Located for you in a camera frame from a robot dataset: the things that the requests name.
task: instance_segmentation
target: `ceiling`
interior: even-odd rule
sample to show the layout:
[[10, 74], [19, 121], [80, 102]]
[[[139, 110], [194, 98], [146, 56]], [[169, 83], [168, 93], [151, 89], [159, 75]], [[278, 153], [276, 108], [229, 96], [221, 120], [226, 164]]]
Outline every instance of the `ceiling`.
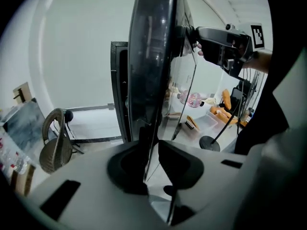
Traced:
[[204, 0], [225, 24], [246, 22], [262, 24], [265, 47], [273, 48], [272, 22], [268, 0]]

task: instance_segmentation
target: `chair backrest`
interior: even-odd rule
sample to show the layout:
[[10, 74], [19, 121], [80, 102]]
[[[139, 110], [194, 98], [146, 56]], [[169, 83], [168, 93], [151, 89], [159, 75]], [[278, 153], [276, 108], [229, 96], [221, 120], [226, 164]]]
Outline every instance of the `chair backrest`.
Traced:
[[64, 112], [62, 109], [56, 108], [46, 117], [42, 128], [42, 136], [44, 144], [46, 144], [46, 141], [49, 140], [48, 137], [49, 127], [52, 124], [52, 122], [54, 122], [54, 120], [57, 120], [57, 122], [59, 123], [59, 135], [57, 137], [57, 142], [52, 156], [52, 164], [54, 165], [54, 168], [59, 168], [61, 167], [61, 154], [62, 154], [63, 141], [65, 137], [64, 133], [66, 132], [64, 125]]

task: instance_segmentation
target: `wicker chair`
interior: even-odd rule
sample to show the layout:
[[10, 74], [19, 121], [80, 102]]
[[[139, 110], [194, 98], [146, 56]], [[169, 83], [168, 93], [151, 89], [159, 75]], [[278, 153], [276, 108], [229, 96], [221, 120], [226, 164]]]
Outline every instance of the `wicker chair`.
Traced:
[[[59, 123], [59, 135], [57, 138], [49, 140], [49, 127], [54, 120]], [[69, 162], [73, 149], [65, 128], [62, 109], [56, 108], [46, 117], [42, 135], [45, 146], [39, 155], [39, 163], [45, 172], [51, 174]]]

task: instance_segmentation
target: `chair seat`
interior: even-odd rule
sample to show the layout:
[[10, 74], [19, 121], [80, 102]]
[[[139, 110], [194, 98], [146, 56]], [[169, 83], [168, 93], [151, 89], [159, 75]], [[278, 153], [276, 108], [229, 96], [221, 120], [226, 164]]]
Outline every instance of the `chair seat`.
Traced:
[[[58, 170], [59, 168], [55, 168], [54, 162], [52, 160], [54, 150], [56, 147], [57, 139], [52, 139], [49, 141], [44, 148], [42, 149], [40, 155], [39, 155], [39, 163], [42, 167], [42, 169], [51, 174], [54, 171]], [[66, 137], [63, 140], [63, 146], [60, 148], [62, 150], [61, 153], [61, 166], [64, 166], [69, 162], [71, 159], [71, 154], [72, 154], [72, 145]]]

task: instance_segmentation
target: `chair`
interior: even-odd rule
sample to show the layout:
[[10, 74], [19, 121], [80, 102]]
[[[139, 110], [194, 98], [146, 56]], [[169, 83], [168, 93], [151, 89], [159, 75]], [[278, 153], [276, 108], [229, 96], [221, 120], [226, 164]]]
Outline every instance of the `chair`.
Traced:
[[[59, 123], [59, 135], [57, 138], [49, 140], [49, 127], [54, 120], [57, 120]], [[45, 172], [51, 174], [69, 162], [73, 149], [65, 128], [64, 112], [62, 109], [56, 108], [46, 117], [42, 135], [45, 146], [39, 155], [39, 163]]]

